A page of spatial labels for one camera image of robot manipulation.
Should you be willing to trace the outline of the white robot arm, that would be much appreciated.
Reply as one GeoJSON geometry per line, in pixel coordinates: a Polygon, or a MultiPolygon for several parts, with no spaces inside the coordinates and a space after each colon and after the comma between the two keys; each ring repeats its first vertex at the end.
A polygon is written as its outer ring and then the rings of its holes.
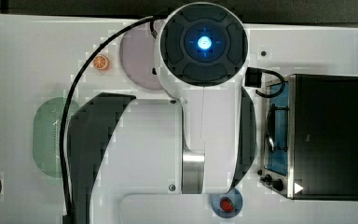
{"type": "Polygon", "coordinates": [[[164,99],[103,92],[71,117],[64,224],[120,224],[130,195],[224,194],[252,165],[255,111],[243,86],[240,19],[213,3],[177,8],[158,32],[154,67],[164,99]]]}

